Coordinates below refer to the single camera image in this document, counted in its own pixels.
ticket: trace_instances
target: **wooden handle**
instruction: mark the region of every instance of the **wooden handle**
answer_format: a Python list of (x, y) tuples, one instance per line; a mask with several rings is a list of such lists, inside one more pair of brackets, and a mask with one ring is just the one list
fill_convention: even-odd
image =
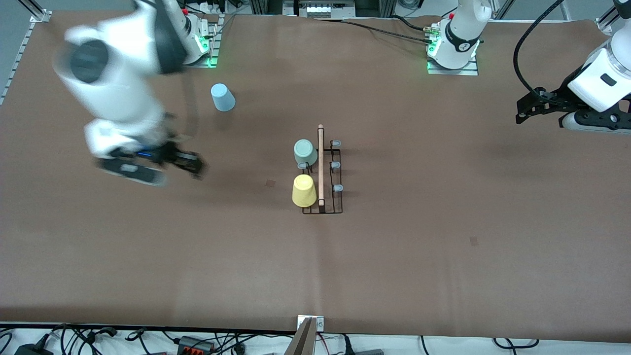
[(324, 206), (324, 126), (317, 127), (317, 190), (318, 205)]

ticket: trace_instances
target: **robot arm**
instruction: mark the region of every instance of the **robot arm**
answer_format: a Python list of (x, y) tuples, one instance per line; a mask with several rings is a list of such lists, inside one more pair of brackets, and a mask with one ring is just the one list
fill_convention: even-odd
[(453, 18), (444, 18), (432, 25), (440, 32), (430, 34), (433, 44), (427, 46), (427, 56), (445, 68), (463, 68), (475, 55), (480, 35), (491, 15), (488, 0), (458, 0)]
[[(205, 20), (184, 16), (176, 0), (135, 4), (129, 15), (68, 30), (66, 50), (54, 69), (95, 117), (85, 126), (85, 136), (102, 169), (162, 184), (161, 170), (138, 163), (149, 160), (159, 166), (174, 164), (199, 177), (201, 159), (171, 141), (172, 116), (153, 96), (146, 78), (180, 72), (183, 64), (199, 59), (208, 40), (203, 35)], [(205, 25), (208, 33), (208, 22)]]
[(618, 104), (631, 101), (631, 1), (614, 0), (614, 4), (625, 20), (623, 28), (558, 89), (547, 92), (538, 87), (517, 101), (517, 124), (538, 114), (568, 112), (559, 119), (562, 128), (631, 133), (631, 114)]

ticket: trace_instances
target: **blue cup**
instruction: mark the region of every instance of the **blue cup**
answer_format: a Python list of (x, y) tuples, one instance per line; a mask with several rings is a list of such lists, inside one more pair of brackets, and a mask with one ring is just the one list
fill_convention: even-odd
[(307, 163), (313, 166), (317, 160), (317, 150), (308, 140), (299, 140), (293, 145), (293, 157), (296, 163)]

